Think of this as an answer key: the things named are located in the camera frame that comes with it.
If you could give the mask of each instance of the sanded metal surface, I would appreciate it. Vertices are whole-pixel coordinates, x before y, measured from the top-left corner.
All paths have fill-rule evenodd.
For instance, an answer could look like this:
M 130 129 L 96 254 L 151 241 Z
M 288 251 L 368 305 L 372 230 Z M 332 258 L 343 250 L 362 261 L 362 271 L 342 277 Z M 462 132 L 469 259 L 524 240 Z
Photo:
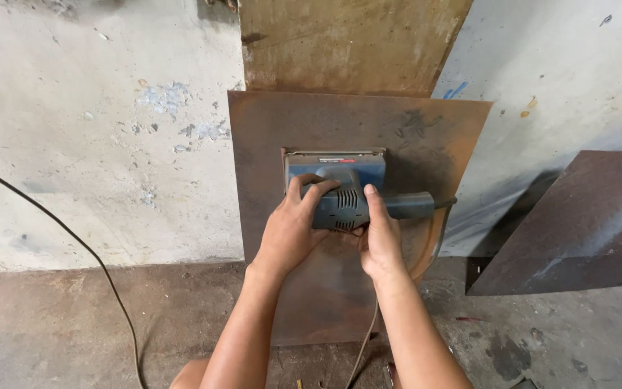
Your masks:
M 281 149 L 385 147 L 385 189 L 453 196 L 490 102 L 288 92 L 229 92 L 229 115 L 246 261 L 283 198 Z M 408 261 L 421 255 L 424 220 L 403 223 Z M 327 238 L 287 280 L 273 345 L 361 340 L 373 314 L 373 284 L 342 234 Z
M 622 286 L 622 152 L 582 151 L 467 292 Z

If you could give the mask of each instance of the blue power tool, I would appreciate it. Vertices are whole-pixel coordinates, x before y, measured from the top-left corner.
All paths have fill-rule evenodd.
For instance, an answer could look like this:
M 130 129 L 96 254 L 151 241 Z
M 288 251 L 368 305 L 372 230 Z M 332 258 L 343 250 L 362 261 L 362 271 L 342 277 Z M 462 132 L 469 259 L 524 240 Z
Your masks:
M 338 189 L 321 198 L 314 214 L 313 228 L 351 231 L 369 222 L 364 186 L 370 183 L 379 191 L 383 189 L 385 149 L 340 152 L 285 149 L 283 153 L 285 191 L 292 177 L 304 173 L 314 173 L 341 183 Z M 310 185 L 304 186 L 302 196 L 309 188 Z M 450 206 L 457 200 L 453 197 L 436 203 L 430 193 L 419 192 L 384 197 L 384 201 L 393 219 L 412 219 L 429 217 L 436 208 Z

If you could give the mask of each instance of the forearm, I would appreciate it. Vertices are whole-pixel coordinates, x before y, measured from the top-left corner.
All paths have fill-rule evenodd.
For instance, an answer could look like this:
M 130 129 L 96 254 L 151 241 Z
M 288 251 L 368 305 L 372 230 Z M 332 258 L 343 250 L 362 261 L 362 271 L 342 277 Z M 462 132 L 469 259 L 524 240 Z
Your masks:
M 281 276 L 250 265 L 203 376 L 201 389 L 263 388 Z
M 472 388 L 406 269 L 383 276 L 374 285 L 403 388 Z

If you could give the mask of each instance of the hand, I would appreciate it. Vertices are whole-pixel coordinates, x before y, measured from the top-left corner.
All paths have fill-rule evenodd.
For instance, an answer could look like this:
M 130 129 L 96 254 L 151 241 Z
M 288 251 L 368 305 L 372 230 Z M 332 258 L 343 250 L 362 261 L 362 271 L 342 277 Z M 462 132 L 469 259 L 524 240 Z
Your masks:
M 359 239 L 361 267 L 374 282 L 385 275 L 406 272 L 402 260 L 400 224 L 388 215 L 386 205 L 376 187 L 364 187 L 371 222 Z
M 261 248 L 251 265 L 285 278 L 324 239 L 330 231 L 311 229 L 313 214 L 321 197 L 340 186 L 339 181 L 324 180 L 311 173 L 292 177 L 287 196 L 268 218 Z M 301 199 L 301 188 L 309 183 L 315 185 Z

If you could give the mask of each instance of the dirty floor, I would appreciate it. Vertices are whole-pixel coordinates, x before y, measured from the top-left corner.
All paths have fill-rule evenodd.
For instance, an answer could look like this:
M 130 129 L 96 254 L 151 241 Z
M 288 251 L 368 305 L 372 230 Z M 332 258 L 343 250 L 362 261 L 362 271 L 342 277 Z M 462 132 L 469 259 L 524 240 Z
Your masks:
M 111 269 L 134 318 L 151 389 L 212 351 L 243 264 Z M 440 258 L 421 285 L 427 309 L 477 388 L 523 377 L 541 389 L 622 388 L 622 287 L 464 297 L 464 258 Z M 457 317 L 482 321 L 459 321 Z M 128 328 L 98 269 L 0 274 L 0 388 L 138 388 Z M 343 388 L 358 343 L 276 348 L 269 388 Z M 356 388 L 384 388 L 390 351 L 369 343 Z

